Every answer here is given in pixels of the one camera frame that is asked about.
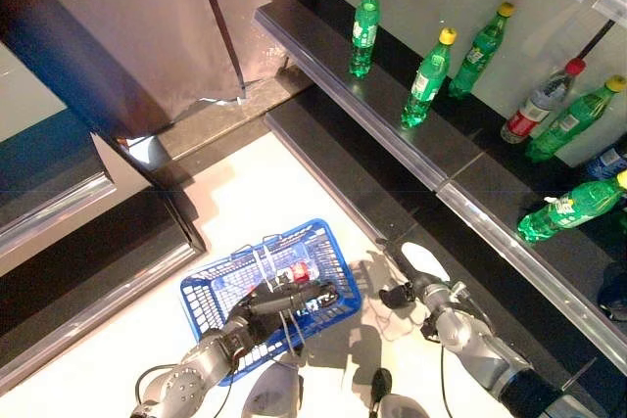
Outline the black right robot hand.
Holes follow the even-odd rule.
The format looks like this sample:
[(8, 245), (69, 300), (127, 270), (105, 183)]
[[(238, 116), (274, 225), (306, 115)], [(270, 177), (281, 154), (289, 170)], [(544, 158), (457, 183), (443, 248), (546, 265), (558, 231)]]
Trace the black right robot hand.
[(404, 242), (400, 247), (388, 247), (386, 254), (407, 278), (405, 284), (378, 292), (379, 298), (388, 308), (400, 309), (412, 302), (424, 303), (429, 286), (450, 287), (450, 275), (426, 248), (413, 242)]

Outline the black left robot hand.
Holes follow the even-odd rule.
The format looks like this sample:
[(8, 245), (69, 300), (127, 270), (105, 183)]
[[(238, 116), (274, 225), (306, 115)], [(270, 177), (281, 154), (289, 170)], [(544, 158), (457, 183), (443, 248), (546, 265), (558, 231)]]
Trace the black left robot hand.
[(273, 292), (261, 285), (231, 309), (222, 331), (236, 335), (244, 348), (260, 345), (281, 327), (281, 313), (304, 308), (320, 293), (317, 282), (290, 283)]

